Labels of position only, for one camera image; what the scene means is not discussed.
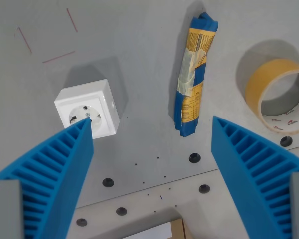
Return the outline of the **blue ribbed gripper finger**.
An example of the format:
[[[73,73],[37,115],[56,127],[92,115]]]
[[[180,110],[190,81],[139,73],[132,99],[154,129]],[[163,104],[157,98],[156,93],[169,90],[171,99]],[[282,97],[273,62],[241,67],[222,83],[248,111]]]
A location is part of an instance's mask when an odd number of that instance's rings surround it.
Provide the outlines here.
[[[39,144],[0,172],[21,184],[26,239],[64,239],[94,154],[91,119]]]
[[[217,116],[211,152],[249,238],[292,238],[289,184],[299,172],[299,158]]]

